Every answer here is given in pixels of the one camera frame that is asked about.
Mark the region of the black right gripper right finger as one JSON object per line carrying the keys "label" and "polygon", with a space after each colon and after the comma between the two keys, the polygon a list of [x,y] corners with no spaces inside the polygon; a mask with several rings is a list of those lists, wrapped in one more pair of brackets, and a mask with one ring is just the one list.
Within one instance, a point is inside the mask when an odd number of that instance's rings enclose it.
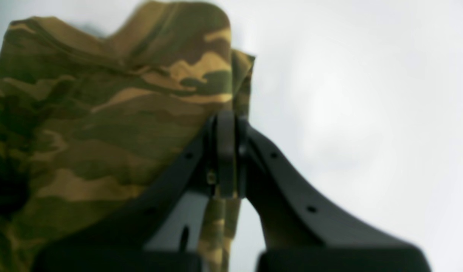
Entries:
{"label": "black right gripper right finger", "polygon": [[279,148],[236,121],[239,192],[259,214],[266,251],[258,272],[430,272],[423,252],[323,196]]}

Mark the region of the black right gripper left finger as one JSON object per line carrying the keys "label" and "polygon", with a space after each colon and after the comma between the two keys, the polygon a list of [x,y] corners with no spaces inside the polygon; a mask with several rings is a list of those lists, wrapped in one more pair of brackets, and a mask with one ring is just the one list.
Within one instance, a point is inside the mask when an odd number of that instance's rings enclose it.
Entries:
{"label": "black right gripper left finger", "polygon": [[34,272],[207,272],[211,199],[236,197],[236,116],[221,111],[140,197],[40,252]]}

